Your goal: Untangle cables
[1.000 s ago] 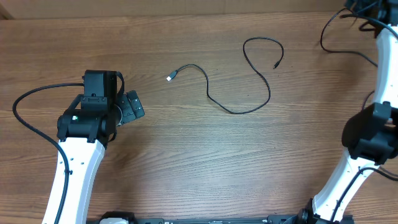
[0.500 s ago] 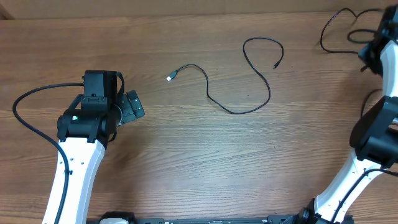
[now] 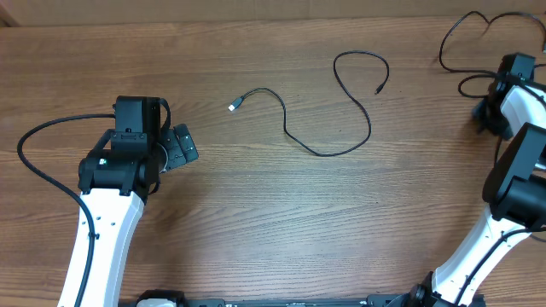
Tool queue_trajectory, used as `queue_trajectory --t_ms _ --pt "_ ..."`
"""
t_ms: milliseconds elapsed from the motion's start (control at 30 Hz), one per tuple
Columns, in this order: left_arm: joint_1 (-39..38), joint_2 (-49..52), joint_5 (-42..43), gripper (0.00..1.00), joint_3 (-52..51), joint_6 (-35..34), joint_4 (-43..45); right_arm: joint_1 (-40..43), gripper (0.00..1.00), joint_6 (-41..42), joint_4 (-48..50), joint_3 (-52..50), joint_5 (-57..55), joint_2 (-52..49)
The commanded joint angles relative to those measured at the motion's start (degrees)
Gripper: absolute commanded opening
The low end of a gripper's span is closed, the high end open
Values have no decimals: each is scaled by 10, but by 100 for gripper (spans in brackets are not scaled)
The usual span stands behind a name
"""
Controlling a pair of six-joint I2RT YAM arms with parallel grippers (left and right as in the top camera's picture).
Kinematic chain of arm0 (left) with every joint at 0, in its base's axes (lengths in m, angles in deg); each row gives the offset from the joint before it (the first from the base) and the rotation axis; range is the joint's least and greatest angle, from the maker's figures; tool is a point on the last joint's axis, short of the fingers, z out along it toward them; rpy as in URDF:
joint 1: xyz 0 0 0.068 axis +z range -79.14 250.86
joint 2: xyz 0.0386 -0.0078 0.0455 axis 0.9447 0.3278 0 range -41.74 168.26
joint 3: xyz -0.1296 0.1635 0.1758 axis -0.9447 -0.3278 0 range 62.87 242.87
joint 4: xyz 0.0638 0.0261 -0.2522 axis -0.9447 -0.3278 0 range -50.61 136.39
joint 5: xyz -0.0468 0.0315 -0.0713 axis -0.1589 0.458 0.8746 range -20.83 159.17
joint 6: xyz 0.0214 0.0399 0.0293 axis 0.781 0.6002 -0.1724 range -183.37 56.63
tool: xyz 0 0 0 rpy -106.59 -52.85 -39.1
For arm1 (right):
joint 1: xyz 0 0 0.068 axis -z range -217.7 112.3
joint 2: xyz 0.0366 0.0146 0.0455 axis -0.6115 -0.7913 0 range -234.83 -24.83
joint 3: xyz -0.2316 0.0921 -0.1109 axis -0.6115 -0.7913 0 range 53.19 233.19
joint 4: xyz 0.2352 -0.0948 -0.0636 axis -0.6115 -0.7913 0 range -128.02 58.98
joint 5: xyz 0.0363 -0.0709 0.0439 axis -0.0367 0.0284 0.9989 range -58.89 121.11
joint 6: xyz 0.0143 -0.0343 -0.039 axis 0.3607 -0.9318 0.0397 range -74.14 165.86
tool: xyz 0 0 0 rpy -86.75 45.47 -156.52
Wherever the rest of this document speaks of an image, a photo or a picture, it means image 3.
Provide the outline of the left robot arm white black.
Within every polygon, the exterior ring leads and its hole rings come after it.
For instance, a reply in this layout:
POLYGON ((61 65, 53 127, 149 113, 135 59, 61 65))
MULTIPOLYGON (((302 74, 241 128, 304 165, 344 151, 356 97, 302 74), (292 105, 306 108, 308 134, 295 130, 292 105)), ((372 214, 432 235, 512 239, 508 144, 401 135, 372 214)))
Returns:
POLYGON ((186 125, 171 125, 159 97, 120 96, 115 126, 78 166, 76 240, 58 304, 115 306, 131 238, 160 175, 198 159, 186 125))

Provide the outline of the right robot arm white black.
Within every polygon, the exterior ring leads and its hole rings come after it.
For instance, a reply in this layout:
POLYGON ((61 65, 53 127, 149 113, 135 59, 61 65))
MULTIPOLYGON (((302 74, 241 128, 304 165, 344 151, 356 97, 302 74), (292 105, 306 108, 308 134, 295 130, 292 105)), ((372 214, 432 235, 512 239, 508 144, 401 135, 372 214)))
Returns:
POLYGON ((405 306, 470 306, 479 285, 518 243, 545 230, 545 87, 534 57, 505 55, 473 109, 481 129, 509 142, 485 180, 485 210, 451 255, 404 299, 405 306))

